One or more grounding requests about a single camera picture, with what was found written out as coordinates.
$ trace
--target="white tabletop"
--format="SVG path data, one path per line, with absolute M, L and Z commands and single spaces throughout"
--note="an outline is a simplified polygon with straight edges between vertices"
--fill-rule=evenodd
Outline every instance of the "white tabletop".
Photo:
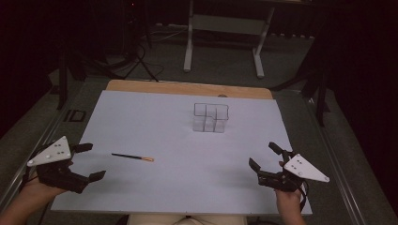
M 224 133 L 192 130 L 194 103 L 226 104 Z M 74 173 L 105 170 L 82 194 L 57 197 L 53 210 L 207 215 L 278 214 L 275 194 L 249 166 L 276 173 L 282 158 L 269 142 L 291 150 L 275 100 L 104 91 L 75 155 Z M 152 157 L 154 162 L 111 153 Z M 307 203 L 303 214 L 311 214 Z

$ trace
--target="dark background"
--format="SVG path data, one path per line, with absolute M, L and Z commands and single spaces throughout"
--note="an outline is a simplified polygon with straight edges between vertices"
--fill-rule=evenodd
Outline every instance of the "dark background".
M 111 7 L 103 7 L 111 2 Z M 152 0 L 148 3 L 150 24 L 187 23 L 188 1 Z M 393 0 L 348 3 L 353 4 L 352 10 L 327 14 L 331 20 L 324 23 L 322 30 L 319 29 L 323 23 L 317 18 L 326 16 L 321 9 L 277 8 L 270 33 L 284 33 L 288 38 L 295 33 L 319 37 L 315 39 L 316 48 L 312 48 L 305 59 L 306 69 L 312 66 L 328 68 L 328 87 L 335 92 L 397 213 L 394 181 L 397 149 L 393 141 L 398 138 L 398 94 L 395 92 L 398 84 L 395 55 L 398 53 L 398 3 Z M 103 59 L 106 53 L 124 53 L 121 43 L 126 15 L 122 6 L 122 1 L 95 0 L 68 1 L 67 4 L 60 0 L 1 2 L 0 136 L 51 89 L 47 75 L 58 67 L 59 49 L 64 41 L 92 58 Z M 202 10 L 215 12 L 213 6 L 213 3 L 210 7 L 204 5 Z M 236 10 L 232 4 L 229 9 L 218 12 L 236 15 L 247 14 L 246 10 L 245 7 Z M 311 29 L 298 21 L 311 24 Z M 112 35 L 100 39 L 99 33 Z

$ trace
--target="white triangular marker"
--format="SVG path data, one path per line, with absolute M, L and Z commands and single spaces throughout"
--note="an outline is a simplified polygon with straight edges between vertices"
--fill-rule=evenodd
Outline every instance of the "white triangular marker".
M 62 137 L 27 162 L 28 167 L 71 158 L 67 137 Z
M 328 182 L 329 178 L 300 154 L 292 157 L 284 166 L 292 174 L 310 180 Z

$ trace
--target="pen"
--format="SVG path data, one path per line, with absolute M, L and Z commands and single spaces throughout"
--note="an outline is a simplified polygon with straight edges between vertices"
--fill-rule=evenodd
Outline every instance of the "pen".
M 146 160 L 146 161 L 154 161 L 155 160 L 155 159 L 153 159 L 153 157 L 136 157 L 136 156 L 116 154 L 116 153 L 112 153 L 112 156 L 124 157 L 124 158 L 135 158 L 135 159 L 141 159 L 141 160 Z

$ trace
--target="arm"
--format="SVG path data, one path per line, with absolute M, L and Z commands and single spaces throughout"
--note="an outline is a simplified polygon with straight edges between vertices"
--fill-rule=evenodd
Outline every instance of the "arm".
M 64 192 L 64 189 L 41 184 L 38 178 L 33 179 L 0 216 L 0 225 L 24 225 L 31 214 Z
M 286 225 L 305 225 L 305 221 L 301 216 L 299 202 L 301 193 L 299 190 L 295 192 L 283 192 L 275 189 L 277 206 L 279 214 Z

